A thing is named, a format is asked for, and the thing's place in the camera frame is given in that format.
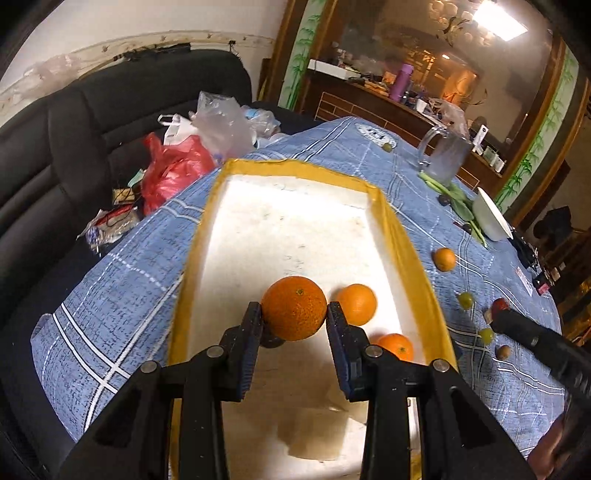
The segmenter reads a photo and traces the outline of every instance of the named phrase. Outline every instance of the white bowl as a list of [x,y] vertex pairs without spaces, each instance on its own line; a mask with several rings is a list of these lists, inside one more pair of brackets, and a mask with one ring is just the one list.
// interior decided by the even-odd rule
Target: white bowl
[[478,196],[474,200],[474,205],[472,205],[472,212],[482,231],[493,242],[498,242],[504,238],[513,238],[509,223],[496,207],[495,202],[480,187],[478,187]]

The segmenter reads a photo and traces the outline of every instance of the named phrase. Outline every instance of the small orange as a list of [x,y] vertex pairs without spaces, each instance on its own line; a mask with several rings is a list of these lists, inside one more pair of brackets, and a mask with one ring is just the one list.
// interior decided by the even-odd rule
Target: small orange
[[440,248],[433,252],[433,263],[438,270],[449,272],[456,266],[456,254],[450,248]]
[[360,283],[343,288],[336,296],[350,325],[361,327],[375,315],[378,301],[373,290]]
[[386,349],[388,352],[396,355],[400,360],[412,362],[414,358],[414,348],[412,343],[404,335],[399,333],[389,333],[380,337],[376,345]]

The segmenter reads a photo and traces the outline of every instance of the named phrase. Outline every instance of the ceiling light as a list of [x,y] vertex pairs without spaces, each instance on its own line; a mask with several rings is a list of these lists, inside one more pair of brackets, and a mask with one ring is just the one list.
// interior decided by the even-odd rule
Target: ceiling light
[[474,20],[505,41],[527,32],[527,28],[490,0],[482,2],[474,14]]

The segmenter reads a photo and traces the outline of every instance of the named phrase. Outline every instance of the black leather sofa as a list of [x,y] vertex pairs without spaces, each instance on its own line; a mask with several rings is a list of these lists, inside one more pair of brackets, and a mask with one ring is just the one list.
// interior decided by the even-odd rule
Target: black leather sofa
[[111,191],[150,162],[142,138],[161,113],[187,115],[201,90],[267,108],[293,134],[315,126],[252,103],[241,61],[195,50],[126,61],[25,108],[0,128],[0,476],[52,478],[73,446],[31,357],[38,318],[53,312],[97,263],[77,234]]

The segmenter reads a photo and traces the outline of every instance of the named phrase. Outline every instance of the green grape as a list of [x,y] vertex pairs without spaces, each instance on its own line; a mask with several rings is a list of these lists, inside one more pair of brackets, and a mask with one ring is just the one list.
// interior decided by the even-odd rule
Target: green grape
[[485,345],[490,345],[495,337],[495,332],[492,331],[492,328],[483,328],[478,334],[482,339],[482,343]]
[[457,301],[460,303],[460,306],[464,310],[470,310],[474,305],[474,297],[469,291],[465,291],[464,293],[460,293],[457,296]]

